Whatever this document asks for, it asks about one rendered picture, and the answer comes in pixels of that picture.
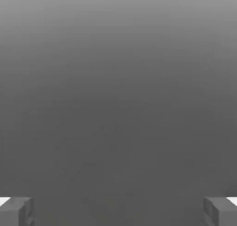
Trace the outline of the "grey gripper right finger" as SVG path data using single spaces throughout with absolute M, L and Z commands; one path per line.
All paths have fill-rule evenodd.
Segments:
M 237 197 L 205 197 L 203 226 L 237 226 Z

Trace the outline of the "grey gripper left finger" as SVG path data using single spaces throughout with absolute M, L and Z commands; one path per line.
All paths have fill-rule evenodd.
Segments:
M 32 197 L 0 196 L 0 226 L 35 226 Z

